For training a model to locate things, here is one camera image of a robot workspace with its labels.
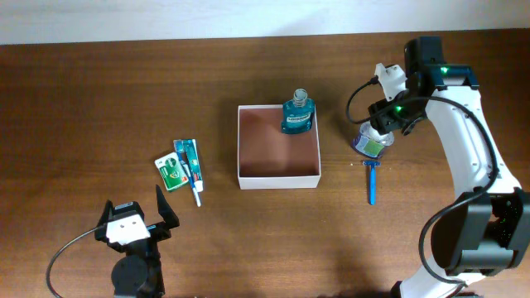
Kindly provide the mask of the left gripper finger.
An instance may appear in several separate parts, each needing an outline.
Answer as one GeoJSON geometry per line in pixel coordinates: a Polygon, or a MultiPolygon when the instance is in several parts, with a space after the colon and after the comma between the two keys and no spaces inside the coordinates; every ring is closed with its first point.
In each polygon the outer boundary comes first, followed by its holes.
{"type": "Polygon", "coordinates": [[[100,225],[104,226],[108,223],[108,221],[113,217],[113,203],[108,200],[105,203],[104,211],[100,217],[100,225]]]}
{"type": "Polygon", "coordinates": [[[156,185],[156,195],[157,195],[157,210],[159,215],[162,217],[163,222],[166,228],[176,228],[180,226],[180,221],[175,214],[174,210],[171,208],[167,202],[161,187],[156,185]]]}

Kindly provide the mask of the clear pump sanitizer bottle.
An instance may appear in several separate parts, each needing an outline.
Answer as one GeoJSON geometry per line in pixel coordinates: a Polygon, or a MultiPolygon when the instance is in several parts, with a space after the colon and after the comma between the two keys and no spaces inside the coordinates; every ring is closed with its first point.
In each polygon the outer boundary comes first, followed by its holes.
{"type": "Polygon", "coordinates": [[[352,141],[352,148],[363,156],[379,159],[393,143],[392,132],[380,135],[370,122],[365,122],[360,125],[359,134],[352,141]]]}

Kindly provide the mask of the blue mouthwash bottle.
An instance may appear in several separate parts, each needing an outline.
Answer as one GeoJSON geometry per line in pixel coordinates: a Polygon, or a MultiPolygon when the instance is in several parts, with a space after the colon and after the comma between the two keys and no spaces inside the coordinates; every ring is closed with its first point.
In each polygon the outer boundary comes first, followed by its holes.
{"type": "Polygon", "coordinates": [[[293,98],[282,105],[282,132],[299,134],[308,132],[312,127],[315,103],[305,89],[296,89],[293,98]]]}

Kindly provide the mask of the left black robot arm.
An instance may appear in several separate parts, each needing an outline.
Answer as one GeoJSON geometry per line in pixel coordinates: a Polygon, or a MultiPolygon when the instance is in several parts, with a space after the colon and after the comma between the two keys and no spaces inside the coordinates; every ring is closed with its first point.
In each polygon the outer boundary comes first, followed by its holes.
{"type": "Polygon", "coordinates": [[[107,201],[104,206],[94,239],[125,255],[111,272],[115,297],[160,298],[166,294],[158,243],[171,238],[171,230],[180,222],[160,186],[156,199],[161,221],[153,224],[145,223],[136,201],[117,206],[107,201]]]}

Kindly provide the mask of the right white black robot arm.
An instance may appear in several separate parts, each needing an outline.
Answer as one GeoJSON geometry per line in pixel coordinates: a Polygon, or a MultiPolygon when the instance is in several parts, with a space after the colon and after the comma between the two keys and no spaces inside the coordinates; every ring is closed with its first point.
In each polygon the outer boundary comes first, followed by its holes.
{"type": "Polygon", "coordinates": [[[394,297],[453,297],[470,284],[518,267],[529,247],[529,194],[504,163],[468,65],[445,61],[441,39],[422,36],[404,46],[405,65],[377,65],[385,98],[369,107],[379,134],[407,135],[421,120],[435,127],[455,189],[418,241],[422,265],[392,288],[394,297]],[[425,240],[431,257],[424,257],[425,240]]]}

